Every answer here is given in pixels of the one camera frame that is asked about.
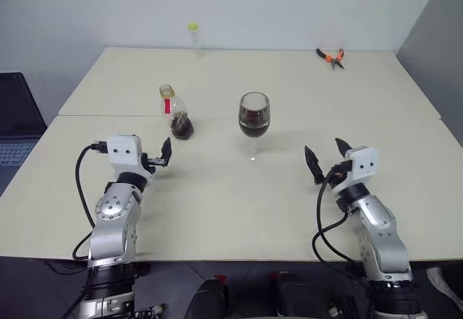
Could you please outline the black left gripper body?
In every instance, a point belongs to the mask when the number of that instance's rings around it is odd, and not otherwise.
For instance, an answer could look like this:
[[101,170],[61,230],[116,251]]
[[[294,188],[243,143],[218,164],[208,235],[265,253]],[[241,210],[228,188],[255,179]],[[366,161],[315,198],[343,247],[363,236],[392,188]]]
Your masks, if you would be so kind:
[[166,167],[166,158],[149,158],[147,153],[143,153],[140,157],[140,164],[140,175],[143,177],[152,177],[157,167]]

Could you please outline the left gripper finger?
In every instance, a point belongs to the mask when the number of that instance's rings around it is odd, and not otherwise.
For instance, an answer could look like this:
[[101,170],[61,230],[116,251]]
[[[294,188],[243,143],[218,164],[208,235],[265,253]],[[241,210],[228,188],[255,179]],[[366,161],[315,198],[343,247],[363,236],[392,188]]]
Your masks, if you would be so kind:
[[171,154],[172,154],[171,138],[168,137],[164,141],[162,149],[161,149],[161,157],[160,157],[160,159],[161,159],[161,166],[162,167],[168,166],[170,158],[171,158]]

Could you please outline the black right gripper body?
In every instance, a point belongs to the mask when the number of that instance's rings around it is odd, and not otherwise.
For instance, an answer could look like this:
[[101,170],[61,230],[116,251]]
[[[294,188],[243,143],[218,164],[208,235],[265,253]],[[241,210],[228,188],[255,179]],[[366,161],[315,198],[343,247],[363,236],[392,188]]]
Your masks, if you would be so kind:
[[341,184],[346,178],[347,174],[351,171],[351,161],[342,161],[334,164],[330,171],[327,173],[323,182],[325,188],[329,186],[331,189]]

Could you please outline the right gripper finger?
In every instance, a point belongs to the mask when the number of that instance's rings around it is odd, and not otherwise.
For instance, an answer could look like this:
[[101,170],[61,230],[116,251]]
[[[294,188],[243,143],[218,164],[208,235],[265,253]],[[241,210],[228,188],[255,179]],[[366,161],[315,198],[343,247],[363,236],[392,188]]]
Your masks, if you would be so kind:
[[314,152],[305,146],[305,160],[307,167],[313,175],[315,184],[322,184],[324,181],[324,174],[320,166],[318,165],[318,158]]
[[336,138],[335,141],[336,141],[337,148],[338,148],[342,158],[345,161],[349,160],[350,156],[352,154],[353,148],[346,141],[342,140],[341,138]]

